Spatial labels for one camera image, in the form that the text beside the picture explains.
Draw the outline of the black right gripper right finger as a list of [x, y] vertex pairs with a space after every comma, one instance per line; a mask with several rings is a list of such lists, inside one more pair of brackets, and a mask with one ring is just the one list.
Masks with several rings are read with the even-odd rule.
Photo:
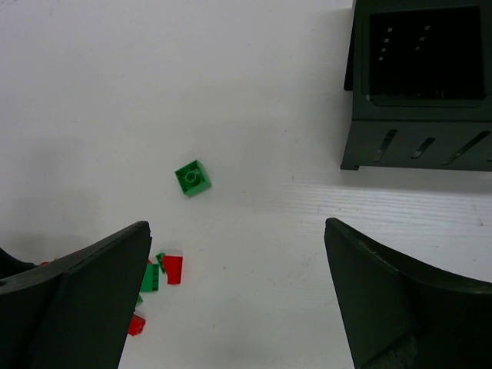
[[329, 218], [327, 260], [356, 368], [489, 368], [491, 284]]

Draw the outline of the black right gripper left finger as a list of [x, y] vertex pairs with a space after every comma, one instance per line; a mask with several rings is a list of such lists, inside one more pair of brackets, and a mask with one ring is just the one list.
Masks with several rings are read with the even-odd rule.
[[151, 248], [148, 222], [43, 265], [1, 253], [3, 368], [117, 368]]

